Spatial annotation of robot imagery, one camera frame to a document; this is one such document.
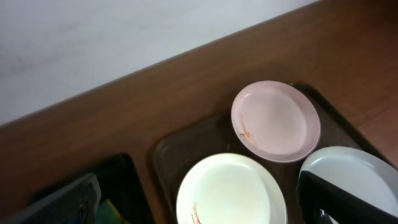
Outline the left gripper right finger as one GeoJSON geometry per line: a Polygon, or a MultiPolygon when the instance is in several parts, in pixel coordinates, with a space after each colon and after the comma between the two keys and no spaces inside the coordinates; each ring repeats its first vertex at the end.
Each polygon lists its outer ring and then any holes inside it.
{"type": "Polygon", "coordinates": [[[305,223],[397,223],[397,217],[309,171],[300,173],[297,195],[305,223]]]}

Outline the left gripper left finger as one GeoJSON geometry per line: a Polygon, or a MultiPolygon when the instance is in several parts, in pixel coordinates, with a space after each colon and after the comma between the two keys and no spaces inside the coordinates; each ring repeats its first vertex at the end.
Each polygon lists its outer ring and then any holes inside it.
{"type": "Polygon", "coordinates": [[[94,223],[100,199],[98,179],[89,173],[1,220],[1,223],[94,223]]]}

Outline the green yellow sponge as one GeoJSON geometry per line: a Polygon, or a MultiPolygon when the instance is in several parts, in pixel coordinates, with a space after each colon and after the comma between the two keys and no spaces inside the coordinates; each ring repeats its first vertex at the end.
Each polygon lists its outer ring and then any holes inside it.
{"type": "Polygon", "coordinates": [[[98,206],[95,224],[130,224],[118,212],[110,200],[106,199],[98,206]]]}

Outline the light blue plate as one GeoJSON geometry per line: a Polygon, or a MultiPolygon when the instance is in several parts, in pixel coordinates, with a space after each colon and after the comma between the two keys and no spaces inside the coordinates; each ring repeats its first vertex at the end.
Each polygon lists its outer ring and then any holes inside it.
{"type": "Polygon", "coordinates": [[[300,171],[397,216],[397,169],[372,154],[351,147],[324,147],[308,156],[300,171]]]}

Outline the cream white plate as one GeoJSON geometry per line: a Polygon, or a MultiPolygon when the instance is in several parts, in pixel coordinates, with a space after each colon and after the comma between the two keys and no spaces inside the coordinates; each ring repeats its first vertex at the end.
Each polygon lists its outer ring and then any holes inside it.
{"type": "Polygon", "coordinates": [[[178,224],[289,222],[284,196],[271,173],[233,153],[208,156],[187,172],[175,213],[178,224]]]}

